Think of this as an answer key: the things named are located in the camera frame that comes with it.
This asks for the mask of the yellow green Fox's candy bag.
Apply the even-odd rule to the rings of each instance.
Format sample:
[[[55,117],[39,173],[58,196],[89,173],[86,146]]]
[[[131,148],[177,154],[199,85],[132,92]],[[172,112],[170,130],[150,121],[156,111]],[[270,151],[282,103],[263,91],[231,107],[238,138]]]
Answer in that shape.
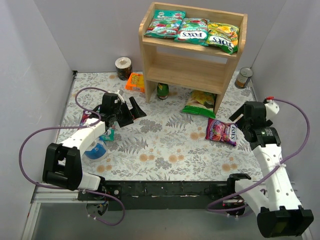
[[[227,54],[234,54],[238,51],[239,31],[237,26],[227,23],[209,22],[208,37],[206,43],[222,49]]]

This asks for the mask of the teal Fox's candy bag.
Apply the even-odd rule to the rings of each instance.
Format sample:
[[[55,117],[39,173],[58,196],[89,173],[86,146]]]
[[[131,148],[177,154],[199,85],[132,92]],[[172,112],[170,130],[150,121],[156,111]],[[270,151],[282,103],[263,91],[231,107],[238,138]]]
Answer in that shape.
[[[178,34],[178,30],[185,16],[185,11],[156,9],[144,36],[174,39]]]
[[[206,18],[187,18],[182,20],[175,42],[208,46],[208,23]]]

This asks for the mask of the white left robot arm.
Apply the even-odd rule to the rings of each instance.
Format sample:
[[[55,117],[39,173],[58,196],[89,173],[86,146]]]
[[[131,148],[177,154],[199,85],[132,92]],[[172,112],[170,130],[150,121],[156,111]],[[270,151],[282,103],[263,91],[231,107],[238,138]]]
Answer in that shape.
[[[45,154],[43,182],[71,191],[96,191],[101,178],[83,172],[82,156],[115,122],[122,128],[133,124],[135,119],[146,116],[134,97],[130,97],[129,101],[132,108],[128,107],[119,93],[105,93],[102,103],[97,107],[98,113],[91,113],[71,137],[59,144],[50,144]]]

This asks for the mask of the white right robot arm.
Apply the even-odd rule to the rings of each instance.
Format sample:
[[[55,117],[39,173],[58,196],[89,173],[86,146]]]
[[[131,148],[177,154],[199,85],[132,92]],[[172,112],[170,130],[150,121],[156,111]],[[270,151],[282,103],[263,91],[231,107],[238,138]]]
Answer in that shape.
[[[245,102],[229,119],[234,121],[258,160],[265,184],[263,194],[258,183],[246,175],[236,176],[235,193],[241,196],[256,215],[258,229],[265,238],[300,236],[314,220],[305,209],[290,182],[282,156],[281,140],[272,127],[278,114],[278,99],[267,97],[262,102]]]

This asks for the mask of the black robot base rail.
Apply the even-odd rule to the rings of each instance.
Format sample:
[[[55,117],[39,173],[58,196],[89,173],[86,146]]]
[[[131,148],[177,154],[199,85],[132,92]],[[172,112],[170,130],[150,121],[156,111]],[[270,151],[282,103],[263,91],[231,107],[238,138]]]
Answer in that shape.
[[[241,216],[245,213],[245,200],[236,195],[235,182],[250,180],[244,173],[231,174],[225,181],[111,181],[104,180],[98,187],[100,195],[78,194],[79,201],[100,201],[98,214],[107,210],[197,210],[207,209],[219,214]]]

